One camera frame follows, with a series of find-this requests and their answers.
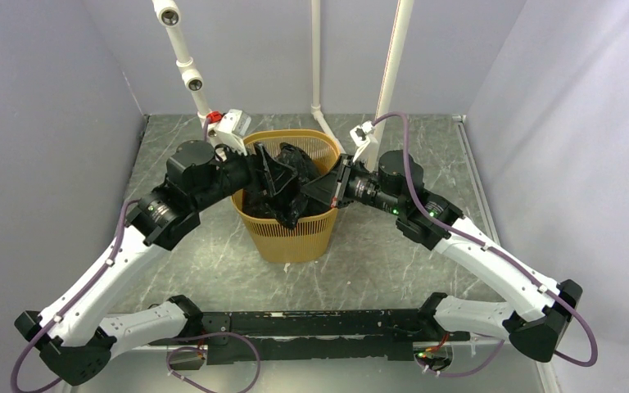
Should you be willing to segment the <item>black trash bag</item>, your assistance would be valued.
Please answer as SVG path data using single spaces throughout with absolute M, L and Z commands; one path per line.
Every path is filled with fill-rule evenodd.
M 291 166 L 296 172 L 296 180 L 290 182 L 277 196 L 266 196 L 263 192 L 245 190 L 242 211 L 258 219 L 275 219 L 286 229 L 293 230 L 304 217 L 321 215 L 330 207 L 303 194 L 301 187 L 317 179 L 320 172 L 311 157 L 291 143 L 279 143 L 275 160 Z

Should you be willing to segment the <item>yellow plastic trash bin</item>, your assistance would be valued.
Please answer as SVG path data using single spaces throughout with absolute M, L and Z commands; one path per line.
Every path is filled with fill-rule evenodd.
M 310 129 L 282 129 L 255 132 L 244 138 L 248 151 L 256 142 L 262 142 L 268 153 L 276 156 L 279 144 L 291 143 L 305 151 L 314 161 L 321 174 L 328 172 L 337 161 L 341 150 L 326 133 Z M 276 219 L 262 219 L 246 214 L 243 209 L 244 192 L 232 195 L 233 207 L 240 215 L 260 255 L 271 263 L 286 264 L 316 260 L 328 249 L 337 209 L 320 215 L 298 220 L 293 230 L 287 229 Z

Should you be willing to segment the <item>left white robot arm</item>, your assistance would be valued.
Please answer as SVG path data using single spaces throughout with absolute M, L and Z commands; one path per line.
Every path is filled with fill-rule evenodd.
M 28 349 L 39 352 L 58 381 L 78 386 L 135 347 L 198 340 L 203 314 L 186 296 L 119 317 L 109 310 L 134 277 L 199 226 L 203 210 L 243 189 L 275 197 L 297 177 L 262 143 L 251 153 L 198 140 L 182 143 L 166 162 L 162 184 L 123 204 L 112 243 L 83 276 L 45 309 L 16 319 Z

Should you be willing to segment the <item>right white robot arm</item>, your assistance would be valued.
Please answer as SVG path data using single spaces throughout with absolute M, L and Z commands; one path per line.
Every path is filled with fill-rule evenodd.
M 404 237 L 452 259 L 497 292 L 500 302 L 462 300 L 432 293 L 419 308 L 419 331 L 429 340 L 449 332 L 471 332 L 509 341 L 542 363 L 572 321 L 582 289 L 557 282 L 517 261 L 486 236 L 460 208 L 425 189 L 423 168 L 402 150 L 385 152 L 369 172 L 342 155 L 328 173 L 302 186 L 311 199 L 332 208 L 352 202 L 395 215 Z

